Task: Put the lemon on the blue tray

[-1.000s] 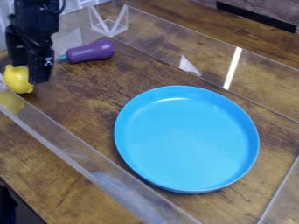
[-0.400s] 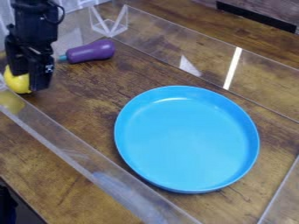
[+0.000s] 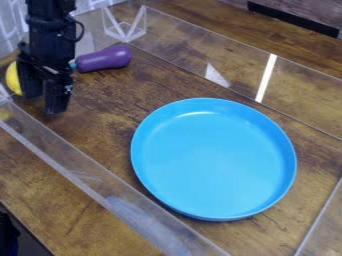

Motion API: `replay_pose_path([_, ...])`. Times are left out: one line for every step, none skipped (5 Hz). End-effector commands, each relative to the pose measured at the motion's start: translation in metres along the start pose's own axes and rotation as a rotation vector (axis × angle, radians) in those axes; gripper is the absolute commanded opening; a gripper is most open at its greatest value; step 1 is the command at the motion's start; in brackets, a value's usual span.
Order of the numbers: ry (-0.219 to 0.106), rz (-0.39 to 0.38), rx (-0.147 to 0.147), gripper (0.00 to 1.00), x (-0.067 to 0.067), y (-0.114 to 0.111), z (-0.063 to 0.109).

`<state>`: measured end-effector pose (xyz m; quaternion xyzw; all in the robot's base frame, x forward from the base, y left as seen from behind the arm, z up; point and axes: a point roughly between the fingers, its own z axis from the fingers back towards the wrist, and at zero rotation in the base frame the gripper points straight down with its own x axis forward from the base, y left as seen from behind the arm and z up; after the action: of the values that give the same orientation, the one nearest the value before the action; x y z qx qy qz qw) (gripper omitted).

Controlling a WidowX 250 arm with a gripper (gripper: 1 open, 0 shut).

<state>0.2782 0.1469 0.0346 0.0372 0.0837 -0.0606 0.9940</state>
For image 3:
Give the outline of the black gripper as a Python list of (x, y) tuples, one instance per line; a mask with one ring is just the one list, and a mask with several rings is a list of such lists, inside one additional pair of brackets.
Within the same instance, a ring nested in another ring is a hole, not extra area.
[(28, 41), (19, 43), (19, 81), (26, 98), (43, 95), (43, 80), (39, 73), (63, 74), (44, 81), (44, 113), (59, 114), (67, 111), (74, 90), (70, 61), (75, 58), (77, 43), (85, 28), (73, 16), (77, 0), (26, 0)]

